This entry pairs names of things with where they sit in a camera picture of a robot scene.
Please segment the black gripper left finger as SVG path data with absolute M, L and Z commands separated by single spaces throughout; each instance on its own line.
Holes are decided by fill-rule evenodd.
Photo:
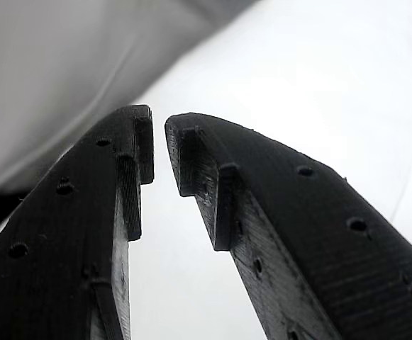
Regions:
M 128 245 L 154 179 L 152 113 L 126 106 L 49 170 L 0 233 L 0 339 L 128 339 Z

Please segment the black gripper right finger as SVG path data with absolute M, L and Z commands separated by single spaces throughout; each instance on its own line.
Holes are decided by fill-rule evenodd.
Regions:
M 179 194 L 268 339 L 412 339 L 412 245 L 325 164 L 210 115 L 165 123 Z

